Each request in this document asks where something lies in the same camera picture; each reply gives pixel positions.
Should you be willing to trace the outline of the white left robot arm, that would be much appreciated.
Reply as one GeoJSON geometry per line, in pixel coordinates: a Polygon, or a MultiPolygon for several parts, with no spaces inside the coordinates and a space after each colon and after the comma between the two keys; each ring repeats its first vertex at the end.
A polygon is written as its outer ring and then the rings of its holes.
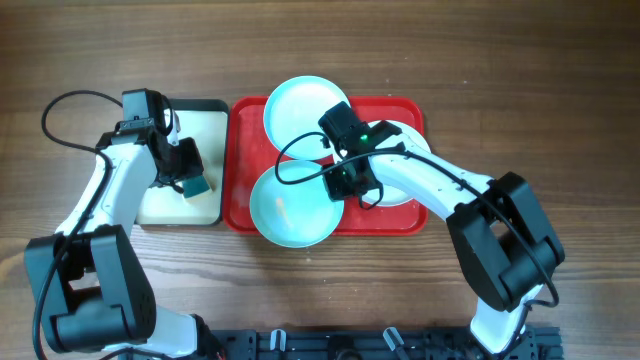
{"type": "Polygon", "coordinates": [[[157,130],[111,132],[92,151],[96,168],[74,211],[25,249],[37,358],[45,346],[107,357],[196,354],[197,318],[157,306],[129,239],[148,188],[163,184],[164,174],[201,174],[194,140],[172,144],[157,130]]]}

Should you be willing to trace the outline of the green yellow sponge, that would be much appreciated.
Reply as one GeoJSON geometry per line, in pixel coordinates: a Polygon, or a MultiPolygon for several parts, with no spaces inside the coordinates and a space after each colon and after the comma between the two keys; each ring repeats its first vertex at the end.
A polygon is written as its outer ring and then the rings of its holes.
{"type": "Polygon", "coordinates": [[[196,196],[203,195],[211,190],[211,187],[204,175],[186,179],[181,182],[181,186],[184,190],[183,197],[185,199],[191,199],[196,196]]]}

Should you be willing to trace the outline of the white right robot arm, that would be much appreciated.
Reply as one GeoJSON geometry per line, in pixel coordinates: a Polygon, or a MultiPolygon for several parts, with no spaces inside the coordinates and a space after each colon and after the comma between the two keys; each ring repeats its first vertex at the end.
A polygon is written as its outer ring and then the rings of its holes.
{"type": "Polygon", "coordinates": [[[394,187],[446,222],[465,280],[478,296],[470,330],[501,359],[518,346],[525,319],[542,305],[541,288],[565,251],[529,184],[508,172],[498,179],[461,169],[432,154],[388,121],[319,126],[339,162],[325,180],[331,197],[394,187]]]}

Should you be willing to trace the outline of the light blue plate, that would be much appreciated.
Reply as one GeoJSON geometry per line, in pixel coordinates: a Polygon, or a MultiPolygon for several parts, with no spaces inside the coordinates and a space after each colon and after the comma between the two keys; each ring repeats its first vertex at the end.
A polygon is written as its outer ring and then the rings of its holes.
{"type": "Polygon", "coordinates": [[[342,219],[344,203],[329,198],[322,178],[295,185],[283,183],[320,170],[317,163],[290,160],[259,177],[250,195],[249,209],[261,235],[279,246],[305,248],[334,232],[342,219]]]}
{"type": "Polygon", "coordinates": [[[331,81],[318,76],[298,76],[280,84],[268,97],[263,112],[267,137],[279,150],[295,138],[321,132],[320,118],[335,105],[350,102],[331,81]]]}

